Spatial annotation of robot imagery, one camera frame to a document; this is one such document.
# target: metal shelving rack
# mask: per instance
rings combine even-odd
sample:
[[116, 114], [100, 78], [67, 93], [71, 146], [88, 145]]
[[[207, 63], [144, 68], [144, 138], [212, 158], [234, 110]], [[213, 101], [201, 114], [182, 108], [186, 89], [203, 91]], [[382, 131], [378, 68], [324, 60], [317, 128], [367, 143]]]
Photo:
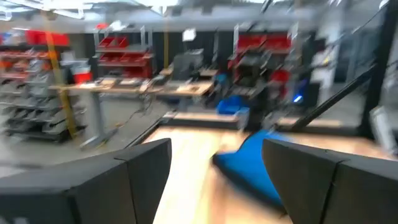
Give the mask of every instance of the metal shelving rack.
[[[35, 52], [23, 52], [33, 49]], [[6, 72], [4, 64], [0, 73], [0, 105], [8, 119], [4, 123], [7, 135], [22, 134], [28, 138], [48, 139], [63, 141], [70, 137], [66, 125], [66, 115], [56, 90], [51, 90], [50, 85], [55, 84], [52, 70], [45, 71], [42, 64], [48, 57], [38, 57], [37, 52], [47, 51], [47, 46], [0, 46], [2, 50], [16, 50], [13, 54], [0, 54], [0, 61], [5, 58], [15, 60], [26, 58], [29, 68], [22, 68], [17, 72]], [[84, 108], [73, 106], [78, 102], [78, 96], [69, 96], [74, 119], [84, 113]]]
[[[137, 29], [123, 29], [121, 31], [118, 31], [118, 34], [127, 34], [127, 33], [136, 33]], [[109, 29], [101, 29], [98, 30], [94, 34], [94, 44], [95, 44], [95, 50], [96, 50], [96, 55], [95, 58], [97, 60], [97, 65], [98, 67], [140, 67], [141, 65], [139, 63], [108, 63], [108, 62], [99, 62], [98, 59], [100, 55], [104, 53], [142, 53], [145, 51], [150, 52], [151, 57], [152, 57], [152, 74], [156, 71], [155, 67], [155, 60], [154, 60], [154, 49], [153, 49], [153, 31], [148, 30], [146, 31], [145, 26], [142, 26], [139, 29], [140, 32], [140, 44], [130, 44], [128, 47], [123, 48], [123, 49], [106, 49], [106, 48], [101, 48], [99, 47], [100, 45], [100, 34], [104, 34], [104, 38], [106, 38], [109, 35]], [[148, 43], [146, 43], [146, 33], [148, 33]], [[105, 75], [102, 73], [101, 69], [99, 69], [99, 77], [104, 77]]]

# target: blue bin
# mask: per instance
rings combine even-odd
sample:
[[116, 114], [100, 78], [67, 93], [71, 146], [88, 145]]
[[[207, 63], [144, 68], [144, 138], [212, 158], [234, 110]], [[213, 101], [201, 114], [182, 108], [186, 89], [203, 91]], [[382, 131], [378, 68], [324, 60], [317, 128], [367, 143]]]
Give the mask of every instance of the blue bin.
[[217, 105], [218, 114], [234, 115], [240, 110], [248, 109], [240, 96], [230, 96], [227, 99], [221, 100]]

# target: wooden floor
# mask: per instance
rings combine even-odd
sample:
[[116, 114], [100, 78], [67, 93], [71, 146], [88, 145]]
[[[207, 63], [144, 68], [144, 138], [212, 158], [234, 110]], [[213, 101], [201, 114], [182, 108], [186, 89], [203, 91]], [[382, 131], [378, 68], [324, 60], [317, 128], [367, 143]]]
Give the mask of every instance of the wooden floor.
[[[237, 131], [159, 128], [146, 141], [172, 139], [172, 166], [155, 224], [292, 223], [287, 215], [257, 203], [233, 187], [212, 165], [218, 152], [235, 151], [247, 134]], [[289, 135], [295, 142], [390, 159], [365, 139]]]

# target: wooden tabletop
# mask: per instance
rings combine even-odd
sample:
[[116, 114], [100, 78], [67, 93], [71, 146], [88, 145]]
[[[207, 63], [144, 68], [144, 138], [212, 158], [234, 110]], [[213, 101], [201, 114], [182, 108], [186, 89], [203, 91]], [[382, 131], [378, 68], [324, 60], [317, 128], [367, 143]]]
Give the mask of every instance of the wooden tabletop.
[[[176, 118], [176, 119], [187, 119], [187, 120], [203, 120], [203, 121], [224, 121], [224, 122], [237, 122], [238, 117], [236, 115], [225, 115], [216, 113], [166, 113], [164, 118]], [[279, 125], [292, 125], [298, 118], [282, 118], [278, 120]], [[334, 119], [315, 119], [308, 126], [316, 127], [341, 127], [343, 124], [341, 121]]]
[[102, 93], [153, 93], [165, 96], [201, 96], [213, 86], [212, 82], [196, 82], [188, 85], [181, 85], [177, 90], [164, 90], [163, 86], [155, 86], [149, 89], [137, 88], [111, 88], [108, 86], [89, 86], [89, 85], [53, 85], [53, 90], [76, 90], [76, 91], [94, 91]]
[[[259, 203], [211, 163], [216, 152], [236, 151], [248, 134], [208, 128], [159, 127], [146, 142], [172, 139], [172, 165], [154, 224], [292, 224], [288, 215]], [[288, 134], [293, 142], [392, 159], [363, 138]]]
[[[160, 75], [171, 75], [173, 72], [173, 68], [164, 68], [162, 71], [160, 71]], [[218, 70], [216, 69], [203, 69], [200, 70], [200, 76], [202, 77], [213, 77], [217, 75]]]

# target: workbench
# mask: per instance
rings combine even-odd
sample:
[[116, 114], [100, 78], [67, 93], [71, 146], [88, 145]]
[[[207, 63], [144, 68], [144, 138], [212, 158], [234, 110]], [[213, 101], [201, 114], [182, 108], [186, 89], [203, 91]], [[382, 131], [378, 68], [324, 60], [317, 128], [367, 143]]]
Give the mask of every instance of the workbench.
[[[217, 75], [218, 70], [216, 69], [202, 69], [199, 71], [201, 77], [213, 77]], [[171, 75], [173, 74], [173, 68], [164, 68], [162, 71], [160, 71], [159, 75]]]
[[100, 93], [131, 93], [150, 94], [160, 96], [176, 96], [180, 98], [179, 110], [187, 109], [188, 100], [192, 97], [200, 97], [209, 91], [213, 86], [212, 82], [195, 82], [181, 84], [177, 89], [166, 90], [163, 86], [140, 86], [136, 88], [113, 88], [108, 85], [77, 84], [77, 85], [54, 85], [50, 89], [58, 91], [82, 91], [90, 94], [93, 105], [93, 125], [95, 125], [96, 136], [84, 142], [81, 147], [95, 147], [111, 138], [117, 128], [110, 131], [105, 130], [104, 115], [101, 107]]
[[[249, 133], [232, 129], [169, 125], [171, 119], [233, 122], [235, 117], [216, 114], [174, 113], [143, 132], [132, 142], [140, 144], [171, 138], [172, 165], [154, 224], [291, 224], [288, 215], [259, 203], [232, 185], [211, 163], [216, 152], [236, 151]], [[281, 123], [291, 123], [286, 119]], [[337, 125], [316, 120], [312, 125]], [[362, 138], [285, 134], [293, 142], [362, 156], [390, 159], [373, 142]]]

